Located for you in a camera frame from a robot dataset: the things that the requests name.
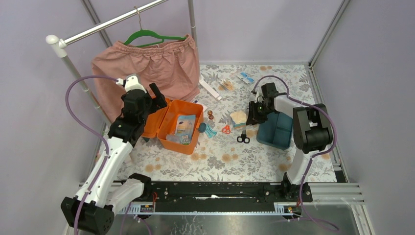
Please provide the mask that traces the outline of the bagged latex gloves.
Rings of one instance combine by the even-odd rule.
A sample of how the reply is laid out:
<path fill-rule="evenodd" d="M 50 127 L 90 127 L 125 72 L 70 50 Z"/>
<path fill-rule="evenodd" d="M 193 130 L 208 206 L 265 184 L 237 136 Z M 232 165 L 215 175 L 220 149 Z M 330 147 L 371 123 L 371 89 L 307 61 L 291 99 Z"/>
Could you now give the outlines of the bagged latex gloves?
<path fill-rule="evenodd" d="M 246 127 L 247 114 L 245 111 L 243 110 L 235 111 L 230 114 L 230 117 L 233 121 L 234 129 Z"/>

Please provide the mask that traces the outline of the orange plastic medicine box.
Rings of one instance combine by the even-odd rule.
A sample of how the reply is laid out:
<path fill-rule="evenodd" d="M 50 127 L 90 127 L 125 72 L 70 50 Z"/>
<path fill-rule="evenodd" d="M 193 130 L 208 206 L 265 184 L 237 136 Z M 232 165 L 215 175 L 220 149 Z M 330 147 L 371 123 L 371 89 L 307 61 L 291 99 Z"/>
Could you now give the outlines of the orange plastic medicine box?
<path fill-rule="evenodd" d="M 141 136 L 148 139 L 157 138 L 165 149 L 190 155 L 194 152 L 196 144 L 198 143 L 198 127 L 200 123 L 203 122 L 204 118 L 203 108 L 201 105 L 183 100 L 171 100 L 169 98 L 166 98 L 165 100 L 167 102 L 167 107 L 148 116 L 144 132 Z M 192 140 L 189 145 L 182 145 L 166 140 L 167 135 L 175 133 L 179 115 L 196 116 Z"/>

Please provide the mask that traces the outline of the blue cotton swab pack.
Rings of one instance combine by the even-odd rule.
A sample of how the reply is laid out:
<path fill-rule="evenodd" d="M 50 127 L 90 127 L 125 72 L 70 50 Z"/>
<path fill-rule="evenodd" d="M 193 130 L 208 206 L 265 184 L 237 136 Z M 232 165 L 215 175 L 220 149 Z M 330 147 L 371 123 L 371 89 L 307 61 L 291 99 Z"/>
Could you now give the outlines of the blue cotton swab pack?
<path fill-rule="evenodd" d="M 195 115 L 179 115 L 176 123 L 176 136 L 192 136 L 194 125 L 196 123 Z"/>

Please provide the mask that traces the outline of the alcohol wipes bag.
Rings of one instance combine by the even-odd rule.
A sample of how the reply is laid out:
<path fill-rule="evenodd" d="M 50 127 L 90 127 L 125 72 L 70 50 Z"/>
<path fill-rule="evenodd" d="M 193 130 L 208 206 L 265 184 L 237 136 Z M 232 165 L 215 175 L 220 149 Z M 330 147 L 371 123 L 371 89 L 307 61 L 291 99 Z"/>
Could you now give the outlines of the alcohol wipes bag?
<path fill-rule="evenodd" d="M 254 83 L 254 79 L 250 77 L 247 73 L 242 71 L 241 69 L 238 69 L 235 72 L 233 72 L 230 75 L 230 78 L 237 78 L 249 86 Z"/>

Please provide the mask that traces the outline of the gauze pad packet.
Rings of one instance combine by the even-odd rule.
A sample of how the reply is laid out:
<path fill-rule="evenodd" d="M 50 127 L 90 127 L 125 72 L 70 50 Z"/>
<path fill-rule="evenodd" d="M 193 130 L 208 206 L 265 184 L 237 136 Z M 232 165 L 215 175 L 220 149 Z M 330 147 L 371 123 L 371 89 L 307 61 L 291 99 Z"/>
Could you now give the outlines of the gauze pad packet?
<path fill-rule="evenodd" d="M 189 145 L 192 140 L 192 136 L 189 134 L 180 134 L 180 135 L 173 135 L 169 134 L 166 136 L 166 140 L 182 145 Z"/>

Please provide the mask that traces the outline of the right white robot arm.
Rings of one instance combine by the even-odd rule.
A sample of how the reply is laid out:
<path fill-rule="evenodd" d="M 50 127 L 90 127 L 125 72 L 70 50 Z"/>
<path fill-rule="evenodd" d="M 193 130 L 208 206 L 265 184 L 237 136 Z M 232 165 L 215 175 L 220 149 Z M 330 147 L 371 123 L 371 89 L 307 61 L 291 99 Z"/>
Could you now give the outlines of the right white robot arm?
<path fill-rule="evenodd" d="M 285 114 L 292 119 L 291 137 L 296 146 L 291 167 L 284 173 L 276 197 L 288 202 L 302 201 L 306 193 L 309 170 L 316 156 L 325 154 L 335 140 L 324 104 L 310 105 L 280 93 L 274 83 L 261 87 L 262 101 L 251 101 L 247 125 L 265 123 L 270 113 Z"/>

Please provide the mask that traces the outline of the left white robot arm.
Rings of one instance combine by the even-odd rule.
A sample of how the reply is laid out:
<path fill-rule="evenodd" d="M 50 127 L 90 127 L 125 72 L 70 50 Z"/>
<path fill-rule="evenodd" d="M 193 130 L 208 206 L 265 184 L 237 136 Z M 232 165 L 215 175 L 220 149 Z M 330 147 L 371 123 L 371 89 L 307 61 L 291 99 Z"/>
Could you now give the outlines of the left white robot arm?
<path fill-rule="evenodd" d="M 104 156 L 99 158 L 76 195 L 63 199 L 61 210 L 74 234 L 84 231 L 94 235 L 105 235 L 120 210 L 136 198 L 146 201 L 151 197 L 150 178 L 144 176 L 127 179 L 113 192 L 110 192 L 110 188 L 122 163 L 144 133 L 148 116 L 165 108 L 167 102 L 155 83 L 150 84 L 155 95 L 152 97 L 136 74 L 131 74 L 125 79 L 102 76 L 103 79 L 114 81 L 126 91 L 121 96 L 124 104 L 121 113 L 110 125 L 108 137 L 104 138 L 84 124 L 69 105 L 69 94 L 74 85 L 88 78 L 81 77 L 69 86 L 65 96 L 66 107 L 82 127 L 101 139 L 105 146 Z"/>

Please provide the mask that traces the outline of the teal divided tray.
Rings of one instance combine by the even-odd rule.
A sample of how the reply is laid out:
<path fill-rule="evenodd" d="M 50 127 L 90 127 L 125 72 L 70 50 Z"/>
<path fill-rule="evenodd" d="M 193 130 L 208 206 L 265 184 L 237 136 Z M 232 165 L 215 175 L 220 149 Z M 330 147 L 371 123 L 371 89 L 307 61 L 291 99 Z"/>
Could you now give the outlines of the teal divided tray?
<path fill-rule="evenodd" d="M 288 149 L 292 139 L 293 119 L 284 113 L 270 113 L 267 118 L 258 128 L 257 141 L 278 149 Z"/>

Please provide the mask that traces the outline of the floral table mat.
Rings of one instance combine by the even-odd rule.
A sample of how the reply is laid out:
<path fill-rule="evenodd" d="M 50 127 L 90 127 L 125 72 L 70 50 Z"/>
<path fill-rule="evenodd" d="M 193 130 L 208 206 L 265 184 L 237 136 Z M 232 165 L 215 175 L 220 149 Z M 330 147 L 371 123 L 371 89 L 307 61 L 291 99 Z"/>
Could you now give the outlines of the floral table mat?
<path fill-rule="evenodd" d="M 221 129 L 232 125 L 230 114 L 248 107 L 252 97 L 252 86 L 237 78 L 230 78 L 241 69 L 261 84 L 275 82 L 278 91 L 289 91 L 298 100 L 313 103 L 314 98 L 308 79 L 306 65 L 201 65 L 204 80 L 213 87 L 222 99 L 217 101 L 205 89 L 201 89 L 195 100 L 212 110 L 214 119 L 204 121 L 217 132 L 211 139 L 199 135 L 194 152 L 190 155 L 165 149 L 158 139 L 140 140 L 117 174 L 124 180 L 133 173 L 149 176 L 160 181 L 229 181 L 229 182 L 279 182 L 291 167 L 296 152 L 292 142 L 281 150 L 261 144 L 256 136 L 258 126 L 246 128 L 250 143 L 238 143 L 242 129 L 232 129 L 224 134 Z M 220 89 L 218 80 L 229 80 L 233 91 Z"/>

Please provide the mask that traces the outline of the small orange scissors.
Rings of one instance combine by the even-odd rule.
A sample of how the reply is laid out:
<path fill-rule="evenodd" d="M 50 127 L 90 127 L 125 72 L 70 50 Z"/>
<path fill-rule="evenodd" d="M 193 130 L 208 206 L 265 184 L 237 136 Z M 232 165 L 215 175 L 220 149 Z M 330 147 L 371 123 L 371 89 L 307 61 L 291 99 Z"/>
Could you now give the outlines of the small orange scissors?
<path fill-rule="evenodd" d="M 230 134 L 230 133 L 231 133 L 231 128 L 230 128 L 230 126 L 229 126 L 229 125 L 226 125 L 225 127 L 223 127 L 223 128 L 221 129 L 221 132 L 222 132 L 222 133 L 224 133 L 224 134 Z"/>

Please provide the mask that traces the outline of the pink fabric shorts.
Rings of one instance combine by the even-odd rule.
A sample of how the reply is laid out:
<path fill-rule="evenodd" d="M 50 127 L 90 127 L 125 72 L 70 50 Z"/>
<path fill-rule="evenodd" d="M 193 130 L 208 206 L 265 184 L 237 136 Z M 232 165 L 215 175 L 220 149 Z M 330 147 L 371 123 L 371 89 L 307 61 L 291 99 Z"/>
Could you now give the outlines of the pink fabric shorts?
<path fill-rule="evenodd" d="M 134 47 L 118 41 L 95 56 L 92 73 L 97 99 L 110 122 L 121 114 L 125 90 L 101 76 L 123 78 L 138 75 L 145 89 L 155 83 L 161 93 L 172 100 L 191 101 L 199 94 L 200 65 L 198 49 L 191 35 L 183 41 L 148 47 Z"/>

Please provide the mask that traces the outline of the white rectangular box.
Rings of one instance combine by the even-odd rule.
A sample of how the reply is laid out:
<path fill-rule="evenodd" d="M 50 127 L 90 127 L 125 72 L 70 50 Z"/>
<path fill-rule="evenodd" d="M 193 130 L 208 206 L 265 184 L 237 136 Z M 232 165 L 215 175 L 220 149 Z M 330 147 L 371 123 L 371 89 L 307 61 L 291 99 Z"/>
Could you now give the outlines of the white rectangular box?
<path fill-rule="evenodd" d="M 202 75 L 200 75 L 199 84 L 217 101 L 222 99 L 220 94 L 204 80 Z"/>

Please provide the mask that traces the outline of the silver clothes rack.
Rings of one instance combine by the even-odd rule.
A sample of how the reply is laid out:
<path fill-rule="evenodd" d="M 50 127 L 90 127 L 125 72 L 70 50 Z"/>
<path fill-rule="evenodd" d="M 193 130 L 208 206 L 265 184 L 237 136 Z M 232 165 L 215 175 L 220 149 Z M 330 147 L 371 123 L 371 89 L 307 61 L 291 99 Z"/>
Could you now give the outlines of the silver clothes rack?
<path fill-rule="evenodd" d="M 105 45 L 107 45 L 109 47 L 109 46 L 112 45 L 111 43 L 109 43 L 109 41 L 110 41 L 109 37 L 108 37 L 107 34 L 101 33 L 102 31 L 105 31 L 105 29 L 110 27 L 110 26 L 118 24 L 118 23 L 120 23 L 120 22 L 122 22 L 126 19 L 129 19 L 129 18 L 135 16 L 135 15 L 139 15 L 140 13 L 142 13 L 146 10 L 149 10 L 149 9 L 155 7 L 155 6 L 158 6 L 160 4 L 163 4 L 165 2 L 167 2 L 167 0 L 154 0 L 150 3 L 147 3 L 143 6 L 138 7 L 137 9 L 134 8 L 133 10 L 130 10 L 126 13 L 123 13 L 120 16 L 114 17 L 110 20 L 107 20 L 107 21 L 101 23 L 98 20 L 98 16 L 97 16 L 97 14 L 94 10 L 94 7 L 93 7 L 91 1 L 90 0 L 82 0 L 81 3 L 83 4 L 83 6 L 86 9 L 89 16 L 93 19 L 93 22 L 98 22 L 98 23 L 95 24 L 92 28 L 86 29 L 86 30 L 84 30 L 80 33 L 77 33 L 73 36 L 70 36 L 66 39 L 59 38 L 56 35 L 47 35 L 46 36 L 46 43 L 48 45 L 50 45 L 50 47 L 53 49 L 53 51 L 58 56 L 58 58 L 60 58 L 63 61 L 66 68 L 69 70 L 69 72 L 74 77 L 74 79 L 75 80 L 79 79 L 82 76 L 79 73 L 76 66 L 71 61 L 71 59 L 69 58 L 69 56 L 68 56 L 68 54 L 65 50 L 69 45 L 72 45 L 72 44 L 74 44 L 74 43 L 76 43 L 76 42 L 78 42 L 82 39 L 85 39 L 85 38 L 87 38 L 91 35 L 94 35 L 96 33 L 99 33 L 102 36 L 104 43 L 106 43 Z M 187 0 L 187 5 L 188 5 L 189 18 L 190 18 L 191 37 L 194 39 L 195 44 L 197 45 L 197 31 L 196 31 L 196 24 L 195 24 L 195 11 L 194 11 L 194 2 L 193 2 L 193 0 Z M 88 87 L 88 85 L 86 84 L 86 82 L 82 81 L 80 83 L 81 83 L 80 85 L 81 85 L 81 88 L 82 88 L 83 92 L 85 92 L 87 94 L 87 96 L 91 100 L 94 108 L 100 114 L 100 116 L 104 120 L 105 124 L 110 125 L 111 124 L 110 119 L 108 118 L 108 116 L 103 111 L 101 105 L 99 104 L 99 102 L 96 99 L 96 97 L 94 96 L 94 94 L 91 92 L 91 90 Z"/>

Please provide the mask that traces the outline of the black handled scissors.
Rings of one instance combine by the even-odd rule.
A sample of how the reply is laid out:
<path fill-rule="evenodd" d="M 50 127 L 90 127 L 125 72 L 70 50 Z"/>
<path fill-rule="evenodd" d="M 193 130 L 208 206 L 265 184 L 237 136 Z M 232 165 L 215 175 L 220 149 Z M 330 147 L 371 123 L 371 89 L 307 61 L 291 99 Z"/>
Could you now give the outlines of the black handled scissors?
<path fill-rule="evenodd" d="M 236 140 L 238 143 L 245 143 L 245 144 L 250 143 L 250 138 L 247 136 L 246 128 L 243 129 L 241 135 L 238 136 Z"/>

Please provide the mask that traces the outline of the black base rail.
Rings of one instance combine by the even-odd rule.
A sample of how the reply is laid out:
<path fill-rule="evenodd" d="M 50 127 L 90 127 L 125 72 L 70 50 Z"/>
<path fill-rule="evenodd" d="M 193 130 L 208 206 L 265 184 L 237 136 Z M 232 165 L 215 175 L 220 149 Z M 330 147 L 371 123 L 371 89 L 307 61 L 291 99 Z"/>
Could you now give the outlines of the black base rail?
<path fill-rule="evenodd" d="M 144 193 L 134 202 L 148 202 L 140 212 L 271 212 L 275 204 L 295 207 L 311 203 L 313 196 L 308 183 L 292 185 L 264 182 L 178 182 L 152 181 L 134 173 L 129 179 L 143 180 Z"/>

